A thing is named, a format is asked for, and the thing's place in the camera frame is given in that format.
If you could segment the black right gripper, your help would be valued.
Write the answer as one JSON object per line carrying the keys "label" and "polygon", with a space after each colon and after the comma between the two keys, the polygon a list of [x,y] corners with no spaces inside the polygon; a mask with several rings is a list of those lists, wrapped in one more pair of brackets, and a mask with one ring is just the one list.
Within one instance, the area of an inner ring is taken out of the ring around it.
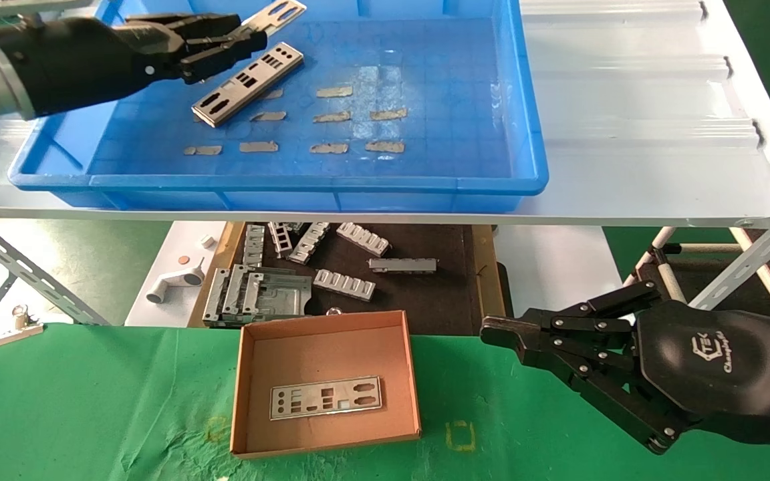
{"label": "black right gripper", "polygon": [[642,374],[679,409],[646,387],[632,357],[608,348],[565,337],[510,337],[502,346],[657,456],[688,427],[770,445],[770,317],[667,301],[642,311],[636,328]]}

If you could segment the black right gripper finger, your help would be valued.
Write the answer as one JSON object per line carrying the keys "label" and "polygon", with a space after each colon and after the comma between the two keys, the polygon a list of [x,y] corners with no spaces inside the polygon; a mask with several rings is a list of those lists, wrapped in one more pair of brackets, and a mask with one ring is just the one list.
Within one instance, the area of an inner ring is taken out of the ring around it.
{"label": "black right gripper finger", "polygon": [[642,281],[559,311],[529,308],[517,319],[486,316],[480,338],[492,346],[522,350],[538,351],[555,340],[621,348],[634,332],[626,317],[660,302],[654,284]]}

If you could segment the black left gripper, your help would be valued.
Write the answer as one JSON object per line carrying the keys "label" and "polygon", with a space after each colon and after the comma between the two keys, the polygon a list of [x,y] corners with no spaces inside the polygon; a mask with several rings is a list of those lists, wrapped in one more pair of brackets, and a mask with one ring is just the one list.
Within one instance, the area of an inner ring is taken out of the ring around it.
{"label": "black left gripper", "polygon": [[0,26],[0,49],[27,96],[24,118],[121,100],[158,80],[202,82],[267,45],[266,31],[243,29],[235,13],[152,13],[116,27],[94,17]]}

